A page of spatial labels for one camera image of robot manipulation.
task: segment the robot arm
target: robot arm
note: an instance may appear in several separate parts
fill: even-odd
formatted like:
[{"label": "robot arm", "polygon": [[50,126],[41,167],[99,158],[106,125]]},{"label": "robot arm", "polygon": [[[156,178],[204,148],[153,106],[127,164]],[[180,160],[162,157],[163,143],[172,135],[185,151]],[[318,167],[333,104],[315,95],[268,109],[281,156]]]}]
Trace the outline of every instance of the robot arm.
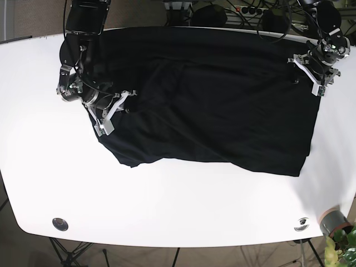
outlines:
[{"label": "robot arm", "polygon": [[[111,81],[94,81],[92,60],[99,47],[111,0],[72,0],[68,16],[65,41],[60,50],[62,67],[57,94],[71,102],[81,100],[96,121],[95,129],[99,136],[109,135],[114,127],[110,121],[117,111],[124,111],[124,102],[136,92],[112,91]],[[341,16],[336,8],[326,0],[299,0],[307,16],[310,28],[315,28],[320,37],[317,45],[307,42],[309,51],[305,55],[294,55],[288,62],[303,70],[314,82],[313,94],[324,96],[328,84],[340,72],[333,69],[337,60],[350,54],[350,42],[343,36],[340,25]],[[102,110],[98,118],[96,110]]]},{"label": "robot arm", "polygon": [[350,41],[340,30],[341,16],[329,1],[298,0],[309,16],[308,23],[315,28],[320,40],[317,45],[307,41],[308,54],[294,55],[288,62],[295,63],[313,81],[312,93],[324,96],[334,77],[341,73],[332,68],[337,60],[344,59],[350,54]]}]

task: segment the table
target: table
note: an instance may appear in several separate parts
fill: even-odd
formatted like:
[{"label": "table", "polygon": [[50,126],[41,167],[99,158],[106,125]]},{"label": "table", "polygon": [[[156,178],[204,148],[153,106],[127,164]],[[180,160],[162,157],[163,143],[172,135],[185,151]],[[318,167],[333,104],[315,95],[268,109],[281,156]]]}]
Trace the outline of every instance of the table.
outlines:
[{"label": "table", "polygon": [[[174,159],[120,165],[97,142],[81,103],[56,95],[62,41],[58,35],[0,46],[0,169],[25,232],[115,245],[235,246],[320,236],[322,212],[338,204],[349,212],[356,192],[355,49],[336,65],[342,76],[322,99],[300,177],[288,177]],[[52,225],[57,217],[67,231]],[[295,231],[304,217],[309,227]]]}]

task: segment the cable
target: cable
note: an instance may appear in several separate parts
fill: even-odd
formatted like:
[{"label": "cable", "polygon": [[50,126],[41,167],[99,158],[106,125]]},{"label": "cable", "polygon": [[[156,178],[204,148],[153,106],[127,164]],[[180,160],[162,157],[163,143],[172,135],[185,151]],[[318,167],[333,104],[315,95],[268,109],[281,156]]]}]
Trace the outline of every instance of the cable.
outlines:
[{"label": "cable", "polygon": [[[67,36],[66,36],[66,9],[67,9],[67,1],[68,0],[65,0],[65,7],[64,7],[64,11],[63,11],[63,36],[64,36],[64,42],[66,43],[67,45],[67,48],[68,48],[68,52],[69,52],[69,56],[71,58],[71,61],[74,63],[74,56],[73,56],[73,52],[72,52],[72,48],[67,40]],[[80,73],[78,72],[78,69],[76,69],[76,66],[73,67],[75,72],[76,72],[76,75],[79,77],[79,79],[86,85],[88,86],[90,89],[93,89],[95,91],[98,91],[100,93],[103,93],[103,94],[106,94],[106,95],[110,95],[110,96],[114,96],[115,94],[113,93],[108,93],[108,92],[103,92],[101,91],[100,89],[98,88],[95,88],[91,85],[89,85],[86,81],[83,80],[82,76],[80,75]]]},{"label": "cable", "polygon": [[230,2],[230,0],[226,0],[233,8],[235,11],[230,10],[228,8],[224,8],[224,10],[230,11],[234,14],[236,14],[237,16],[239,16],[241,18],[241,20],[243,21],[243,23],[241,23],[241,27],[243,28],[243,26],[245,25],[245,22],[247,22],[247,24],[253,29],[254,27],[251,25],[251,23],[244,17],[244,15],[241,14],[240,11],[238,11],[235,6]]},{"label": "cable", "polygon": [[174,261],[173,261],[172,267],[176,266],[179,250],[180,250],[180,248],[177,248],[176,256],[174,257]]},{"label": "cable", "polygon": [[235,11],[233,11],[233,10],[230,10],[230,9],[228,9],[228,8],[224,8],[224,10],[230,11],[230,12],[232,12],[233,14],[237,15],[238,17],[240,17],[240,19],[241,19],[240,28],[241,28],[241,29],[245,26],[245,18],[244,18],[244,16],[242,16],[242,15],[238,14],[237,12],[235,12]]},{"label": "cable", "polygon": [[[288,9],[288,13],[289,13],[289,23],[288,23],[288,27],[287,27],[287,30],[283,33],[283,35],[273,41],[271,41],[270,43],[277,43],[279,41],[281,41],[282,39],[284,39],[284,37],[286,37],[286,35],[289,33],[290,29],[291,29],[291,17],[292,17],[292,14],[291,14],[291,8],[290,8],[290,5],[289,5],[289,2],[288,0],[284,0],[284,2],[286,3],[286,6],[287,6],[287,9]],[[257,31],[257,35],[262,39],[262,40],[265,40],[262,38],[262,36],[260,35],[260,32],[258,30],[260,24],[261,24],[261,21],[262,21],[262,18],[263,16],[260,17],[260,19],[258,20],[258,23],[257,23],[257,27],[256,27],[256,31]]]},{"label": "cable", "polygon": [[99,99],[98,102],[96,102],[95,106],[94,106],[94,114],[95,114],[95,118],[96,120],[98,120],[98,116],[96,115],[96,108],[98,106],[98,104],[100,103],[100,101],[102,101],[103,99],[105,99],[106,97],[109,97],[110,95],[106,95],[103,98]]},{"label": "cable", "polygon": [[346,36],[346,34],[352,29],[352,27],[354,27],[356,25],[356,23],[355,24],[353,24],[353,25],[351,25],[348,29],[347,29],[347,31],[345,32],[345,36]]}]

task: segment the gray pot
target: gray pot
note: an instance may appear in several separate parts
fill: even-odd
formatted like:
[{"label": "gray pot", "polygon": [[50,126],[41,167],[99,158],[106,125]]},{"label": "gray pot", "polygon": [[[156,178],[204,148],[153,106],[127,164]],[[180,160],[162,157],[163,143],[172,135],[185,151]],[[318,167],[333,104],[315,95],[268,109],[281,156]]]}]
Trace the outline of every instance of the gray pot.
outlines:
[{"label": "gray pot", "polygon": [[319,220],[320,229],[324,235],[334,237],[335,231],[339,229],[345,230],[346,233],[351,232],[352,224],[347,218],[337,209],[330,209],[325,212]]}]

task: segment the black fabric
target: black fabric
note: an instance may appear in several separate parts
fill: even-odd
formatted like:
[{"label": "black fabric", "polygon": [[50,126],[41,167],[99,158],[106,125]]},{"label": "black fabric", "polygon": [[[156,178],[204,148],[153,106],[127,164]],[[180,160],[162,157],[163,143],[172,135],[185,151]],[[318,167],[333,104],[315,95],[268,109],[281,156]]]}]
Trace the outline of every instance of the black fabric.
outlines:
[{"label": "black fabric", "polygon": [[114,132],[98,137],[120,163],[176,158],[299,176],[320,98],[308,78],[292,84],[294,67],[286,62],[305,53],[305,44],[171,27],[101,38],[95,77],[110,75],[114,91],[138,93],[126,101],[130,113],[113,116]]}]

